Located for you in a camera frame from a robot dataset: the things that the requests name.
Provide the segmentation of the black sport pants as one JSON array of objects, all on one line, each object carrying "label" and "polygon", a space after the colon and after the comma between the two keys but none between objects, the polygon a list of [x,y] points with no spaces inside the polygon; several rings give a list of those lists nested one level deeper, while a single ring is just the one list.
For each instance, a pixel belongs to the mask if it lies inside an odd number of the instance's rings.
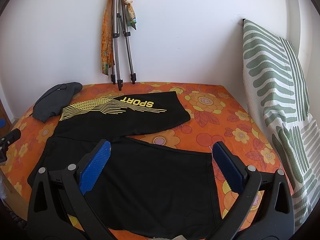
[{"label": "black sport pants", "polygon": [[62,110],[28,183],[39,168],[62,170],[105,139],[111,155],[85,196],[106,227],[145,237],[206,238],[222,220],[210,154],[137,140],[189,120],[175,92],[74,103]]}]

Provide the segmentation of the folded dark grey garment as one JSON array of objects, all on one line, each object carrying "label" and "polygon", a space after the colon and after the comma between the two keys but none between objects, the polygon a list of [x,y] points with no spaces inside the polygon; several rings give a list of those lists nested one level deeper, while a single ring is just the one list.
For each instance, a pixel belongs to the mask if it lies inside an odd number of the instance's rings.
[{"label": "folded dark grey garment", "polygon": [[78,82],[62,83],[47,90],[33,107],[33,118],[45,123],[49,118],[58,116],[68,106],[72,97],[82,90]]}]

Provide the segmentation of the orange floral bedspread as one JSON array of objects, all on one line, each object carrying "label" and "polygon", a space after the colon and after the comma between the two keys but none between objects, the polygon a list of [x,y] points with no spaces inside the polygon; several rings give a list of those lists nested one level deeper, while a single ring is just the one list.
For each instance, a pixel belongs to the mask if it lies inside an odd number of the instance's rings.
[{"label": "orange floral bedspread", "polygon": [[[187,150],[190,146],[190,150],[206,150],[207,152],[215,142],[223,141],[245,164],[255,164],[260,168],[259,170],[271,173],[280,168],[280,160],[276,157],[263,133],[246,111],[222,86],[161,82],[136,83],[136,85],[125,86],[125,89],[119,92],[111,84],[85,85],[78,92],[69,89],[71,92],[67,92],[67,94],[74,96],[71,100],[71,103],[74,103],[103,96],[119,96],[123,93],[131,95],[174,91],[177,93],[180,102],[184,103],[184,108],[187,111],[190,110],[191,121],[168,131],[157,132],[154,135],[135,136],[136,139]],[[204,103],[199,103],[198,106],[195,99],[213,99],[213,103],[220,102],[223,109],[218,113],[219,109],[207,107],[206,109],[210,109],[210,112],[202,112],[200,109],[204,111]],[[58,116],[55,116],[48,118],[46,123],[42,123],[33,117],[29,117],[32,115],[32,108],[21,117],[14,127],[22,131],[22,138],[9,148],[8,161],[3,168],[4,173],[9,178],[8,180],[11,181],[9,175],[13,178],[12,183],[8,182],[8,187],[12,187],[14,196],[6,199],[8,202],[13,200],[13,206],[18,205],[18,202],[26,204],[25,199],[29,199],[30,187],[27,185],[27,175],[38,161],[44,143],[53,134],[58,120]],[[225,181],[216,163],[213,163],[213,166],[218,185],[221,214],[224,217],[232,208],[238,195],[231,191],[227,185],[230,180]],[[262,232],[263,229],[265,231],[270,229],[270,232],[274,234],[288,231],[289,236],[284,239],[289,239],[294,231],[289,227],[293,227],[293,225],[290,223],[285,225],[285,222],[289,222],[289,218],[280,218],[281,213],[274,215],[270,224],[264,222],[258,227],[252,222],[254,218],[258,218],[259,204],[261,200],[265,199],[262,197],[262,191],[257,194],[248,216],[241,226],[242,231],[239,232],[239,235],[244,236],[244,231],[249,233],[249,229],[251,231],[257,229],[257,237],[254,235],[252,237],[245,236],[243,239],[258,239],[259,232]]]}]

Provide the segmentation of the orange floral scarf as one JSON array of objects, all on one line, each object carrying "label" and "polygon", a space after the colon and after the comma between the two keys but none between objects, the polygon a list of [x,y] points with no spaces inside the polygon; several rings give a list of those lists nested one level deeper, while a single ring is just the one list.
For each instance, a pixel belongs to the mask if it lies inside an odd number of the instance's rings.
[{"label": "orange floral scarf", "polygon": [[[136,15],[132,0],[124,0],[127,26],[136,29]],[[108,70],[114,66],[112,47],[112,0],[106,0],[101,27],[101,71],[108,75]]]}]

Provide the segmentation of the green white leaf pillow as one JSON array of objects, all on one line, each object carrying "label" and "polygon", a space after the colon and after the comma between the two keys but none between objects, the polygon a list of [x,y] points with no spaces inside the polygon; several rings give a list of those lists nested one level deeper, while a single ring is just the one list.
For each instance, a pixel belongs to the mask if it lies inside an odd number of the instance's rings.
[{"label": "green white leaf pillow", "polygon": [[319,127],[291,42],[243,20],[243,80],[249,114],[277,153],[293,188],[295,228],[319,201]]}]

